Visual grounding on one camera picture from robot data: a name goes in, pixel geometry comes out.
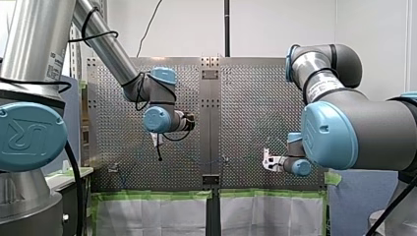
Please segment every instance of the white wall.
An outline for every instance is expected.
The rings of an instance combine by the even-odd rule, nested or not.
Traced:
[[[108,22],[136,56],[158,0],[108,0]],[[283,57],[293,43],[334,42],[335,0],[231,0],[231,56]],[[223,0],[163,1],[141,56],[224,55]]]
[[[359,90],[384,100],[407,90],[408,0],[338,0],[336,42],[360,56]]]
[[[8,22],[9,24],[12,23],[14,9],[14,1],[0,1],[0,57],[3,57],[4,55],[8,37],[7,24]]]
[[[294,43],[334,43],[335,0],[231,0],[230,15],[232,56],[283,57]]]

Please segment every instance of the black wire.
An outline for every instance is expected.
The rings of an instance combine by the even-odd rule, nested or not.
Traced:
[[[185,140],[185,139],[186,139],[186,138],[190,135],[190,133],[191,133],[191,130],[189,130],[189,131],[187,132],[187,134],[185,134],[185,136],[183,136],[182,138],[180,138],[180,139],[178,139],[178,140],[175,140],[175,139],[169,138],[169,137],[167,137],[165,134],[162,134],[162,136],[163,136],[165,139],[167,139],[167,140],[169,140],[169,141],[171,141],[171,142],[180,142],[180,141]]]
[[[417,184],[417,175],[411,180],[408,186],[395,198],[395,200],[386,208],[384,213],[378,218],[374,225],[368,230],[366,236],[372,236],[377,231],[378,227],[386,220],[390,213],[407,197],[407,195],[413,190]]]
[[[140,72],[139,74],[138,74],[138,78],[141,76],[141,75],[144,75],[145,73],[143,73],[143,72]],[[141,91],[142,91],[142,89],[144,88],[144,79],[145,79],[145,77],[143,77],[142,79],[141,79],[141,81],[140,81],[140,83],[139,83],[139,86],[138,86],[138,95],[136,96],[136,102],[135,102],[135,108],[136,108],[136,110],[137,111],[142,111],[143,109],[145,109],[145,107],[147,107],[147,105],[149,104],[149,101],[147,101],[143,106],[141,106],[141,108],[139,108],[138,107],[138,105],[139,105],[139,103],[140,103],[140,100],[141,101],[144,101],[144,98],[143,97],[141,97]]]
[[[71,83],[68,82],[32,82],[32,81],[14,81],[10,79],[5,79],[0,77],[0,82],[7,83],[7,84],[16,84],[16,85],[34,85],[34,86],[65,86],[64,88],[59,90],[59,93],[62,93],[71,88]]]
[[[87,208],[88,208],[88,204],[89,204],[89,186],[90,186],[90,178],[88,177],[86,179],[86,198],[84,199],[84,222],[83,222],[83,226],[84,226],[84,231],[86,231],[87,229]]]
[[[87,41],[87,40],[94,39],[94,38],[101,37],[101,36],[105,36],[105,35],[108,35],[108,34],[111,34],[111,33],[113,33],[114,37],[116,37],[116,38],[119,36],[118,31],[111,30],[111,31],[107,31],[107,32],[104,32],[104,33],[101,33],[101,34],[98,34],[98,35],[88,36],[88,37],[84,37],[84,38],[71,39],[71,40],[68,40],[68,42]]]
[[[158,160],[162,161],[162,155],[160,154],[160,149],[159,149],[159,134],[156,134],[156,152],[157,152]]]
[[[84,225],[84,201],[83,201],[83,182],[80,175],[80,169],[74,156],[73,150],[71,149],[70,143],[65,144],[65,151],[67,152],[68,159],[70,160],[71,166],[73,167],[74,178],[76,180],[77,189],[77,236],[83,235]]]
[[[144,34],[144,36],[141,39],[141,43],[139,44],[139,50],[138,50],[138,54],[136,55],[136,57],[139,57],[139,54],[141,54],[141,51],[142,51],[142,43],[144,42],[145,38],[148,35],[148,31],[149,31],[150,25],[153,22],[153,18],[155,17],[156,12],[157,12],[157,9],[159,8],[159,5],[160,5],[161,2],[162,2],[162,0],[159,0],[159,2],[156,4],[155,10],[153,11],[152,17],[150,18],[150,21],[148,23],[147,30],[145,31],[145,34]]]

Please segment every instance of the metal bracket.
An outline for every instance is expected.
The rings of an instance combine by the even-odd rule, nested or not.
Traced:
[[[272,156],[269,154],[269,149],[264,148],[264,161],[262,162],[264,169],[273,172],[284,171],[284,161],[287,159],[286,156]]]
[[[218,57],[202,57],[202,79],[218,80],[219,63]]]
[[[202,70],[203,80],[218,80],[218,70]]]
[[[220,183],[220,176],[218,174],[203,175],[203,185],[218,185]]]

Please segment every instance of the perforated metal panel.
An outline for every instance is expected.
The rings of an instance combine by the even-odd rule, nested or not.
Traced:
[[[133,59],[140,71],[154,66],[174,69],[179,80],[176,108],[197,116],[198,125],[186,140],[166,141],[160,148],[162,161],[158,161],[150,134],[143,127],[143,112],[125,101],[122,89],[107,68],[92,60],[95,59],[90,63],[89,112],[95,145],[91,145],[90,152],[97,167],[93,190],[200,190],[200,144],[196,142],[200,139],[200,58]],[[178,139],[183,135],[167,136]]]
[[[221,172],[221,188],[318,190],[323,171],[307,177],[263,169],[263,148],[284,154],[288,132],[299,130],[301,92],[284,79],[283,59],[134,58],[138,70],[166,66],[178,74],[177,108],[192,111],[197,127],[180,143],[167,142],[157,160],[143,113],[96,59],[89,59],[92,190],[200,190],[202,174]],[[203,79],[205,70],[217,79]],[[179,138],[183,134],[172,135]]]
[[[300,130],[302,94],[285,81],[284,59],[222,58],[220,156],[222,188],[317,190],[323,171],[296,177],[263,169],[263,148],[286,152],[289,132]]]

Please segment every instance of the white cloth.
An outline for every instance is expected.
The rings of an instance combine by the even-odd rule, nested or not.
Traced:
[[[222,236],[322,236],[323,199],[221,199]]]
[[[100,202],[96,236],[206,236],[206,201]]]

